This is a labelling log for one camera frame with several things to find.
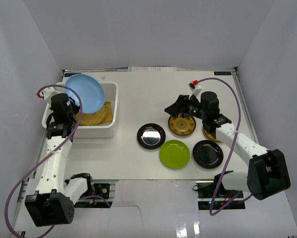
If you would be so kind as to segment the yellow patterned plate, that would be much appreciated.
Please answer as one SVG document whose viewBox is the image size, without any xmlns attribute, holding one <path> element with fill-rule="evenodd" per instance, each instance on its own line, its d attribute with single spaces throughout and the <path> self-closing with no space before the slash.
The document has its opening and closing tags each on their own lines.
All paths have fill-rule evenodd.
<svg viewBox="0 0 297 238">
<path fill-rule="evenodd" d="M 196 129 L 196 121 L 193 117 L 173 117 L 168 119 L 168 127 L 174 134 L 178 136 L 188 136 Z"/>
<path fill-rule="evenodd" d="M 216 127 L 215 126 L 203 125 L 203 133 L 209 140 L 211 140 L 213 142 L 221 143 L 221 141 L 216 138 Z"/>
</svg>

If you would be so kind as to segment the large blue plate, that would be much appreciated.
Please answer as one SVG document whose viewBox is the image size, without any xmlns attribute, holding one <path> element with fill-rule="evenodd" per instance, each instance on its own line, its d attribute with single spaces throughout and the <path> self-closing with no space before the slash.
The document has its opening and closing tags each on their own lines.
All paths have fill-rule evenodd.
<svg viewBox="0 0 297 238">
<path fill-rule="evenodd" d="M 82 101 L 82 112 L 92 114 L 99 111 L 105 102 L 101 84 L 85 74 L 74 74 L 67 79 L 65 86 L 73 89 Z"/>
</svg>

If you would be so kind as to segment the long woven bamboo tray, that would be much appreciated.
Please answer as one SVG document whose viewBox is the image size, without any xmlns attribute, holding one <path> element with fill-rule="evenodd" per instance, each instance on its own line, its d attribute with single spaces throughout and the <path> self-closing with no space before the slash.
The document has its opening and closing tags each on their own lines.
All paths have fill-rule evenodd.
<svg viewBox="0 0 297 238">
<path fill-rule="evenodd" d="M 106 124 L 106 123 L 111 123 L 113 121 L 113 113 L 112 113 L 111 102 L 106 101 L 101 109 L 106 110 L 106 117 L 100 124 L 98 124 L 96 126 L 103 125 L 103 124 Z"/>
</svg>

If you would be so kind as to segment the lime green plate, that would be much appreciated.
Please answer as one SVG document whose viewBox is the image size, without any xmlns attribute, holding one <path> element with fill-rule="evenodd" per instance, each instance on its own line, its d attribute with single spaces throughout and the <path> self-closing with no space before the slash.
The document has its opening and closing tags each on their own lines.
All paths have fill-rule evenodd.
<svg viewBox="0 0 297 238">
<path fill-rule="evenodd" d="M 189 163 L 190 150 L 182 141 L 169 140 L 161 146 L 159 158 L 170 169 L 182 169 Z"/>
</svg>

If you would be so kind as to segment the round woven bamboo plate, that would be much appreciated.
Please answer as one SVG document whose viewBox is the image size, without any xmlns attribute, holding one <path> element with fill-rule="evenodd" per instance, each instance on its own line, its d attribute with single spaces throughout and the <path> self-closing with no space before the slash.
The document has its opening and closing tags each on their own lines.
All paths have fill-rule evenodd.
<svg viewBox="0 0 297 238">
<path fill-rule="evenodd" d="M 100 109 L 99 111 L 87 114 L 82 113 L 82 119 L 79 123 L 81 126 L 96 126 L 100 124 L 106 117 L 106 110 Z"/>
</svg>

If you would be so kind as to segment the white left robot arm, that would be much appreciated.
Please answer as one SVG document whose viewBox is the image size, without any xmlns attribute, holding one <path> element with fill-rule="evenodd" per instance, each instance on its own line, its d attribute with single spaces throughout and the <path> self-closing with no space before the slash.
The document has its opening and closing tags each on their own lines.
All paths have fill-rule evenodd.
<svg viewBox="0 0 297 238">
<path fill-rule="evenodd" d="M 79 107 L 66 93 L 51 97 L 51 114 L 46 121 L 47 156 L 33 195 L 25 198 L 25 207 L 35 226 L 70 224 L 74 205 L 81 197 L 94 194 L 92 177 L 88 173 L 73 175 L 65 180 L 65 168 L 72 147 L 71 133 Z"/>
</svg>

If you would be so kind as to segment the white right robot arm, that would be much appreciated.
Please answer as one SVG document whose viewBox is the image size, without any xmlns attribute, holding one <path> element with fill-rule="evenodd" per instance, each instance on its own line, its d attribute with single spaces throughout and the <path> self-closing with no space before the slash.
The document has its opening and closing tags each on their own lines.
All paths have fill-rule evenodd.
<svg viewBox="0 0 297 238">
<path fill-rule="evenodd" d="M 201 119 L 208 134 L 232 149 L 246 163 L 246 173 L 228 171 L 222 179 L 216 179 L 214 193 L 218 197 L 227 197 L 236 190 L 247 191 L 263 200 L 290 188 L 284 154 L 279 149 L 269 150 L 238 132 L 232 121 L 220 113 L 216 93 L 204 92 L 199 100 L 193 95 L 179 95 L 164 111 L 175 118 L 193 116 Z"/>
</svg>

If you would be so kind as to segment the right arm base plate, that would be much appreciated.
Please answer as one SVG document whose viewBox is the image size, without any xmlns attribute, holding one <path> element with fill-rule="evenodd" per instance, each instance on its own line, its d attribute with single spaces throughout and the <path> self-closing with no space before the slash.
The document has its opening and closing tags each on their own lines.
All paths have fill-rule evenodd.
<svg viewBox="0 0 297 238">
<path fill-rule="evenodd" d="M 215 185 L 213 180 L 200 180 L 196 181 L 196 184 L 192 187 L 192 190 L 197 193 L 198 208 L 200 211 L 209 211 L 212 196 L 215 190 Z M 213 212 L 218 210 L 220 207 L 227 204 L 238 191 L 236 190 L 222 190 L 218 191 L 214 205 Z M 245 201 L 243 193 L 239 194 L 236 199 L 234 199 L 229 205 L 227 205 L 225 210 L 243 210 L 245 209 Z"/>
</svg>

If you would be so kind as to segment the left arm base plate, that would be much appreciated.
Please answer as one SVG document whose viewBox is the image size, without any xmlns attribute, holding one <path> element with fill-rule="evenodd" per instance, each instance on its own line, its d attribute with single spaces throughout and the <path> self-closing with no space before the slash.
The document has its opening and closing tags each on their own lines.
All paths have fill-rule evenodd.
<svg viewBox="0 0 297 238">
<path fill-rule="evenodd" d="M 93 196 L 99 196 L 100 198 L 88 198 L 87 200 L 80 200 L 75 204 L 75 208 L 110 208 L 113 198 L 111 196 L 111 189 L 114 185 L 109 183 L 94 183 Z"/>
</svg>

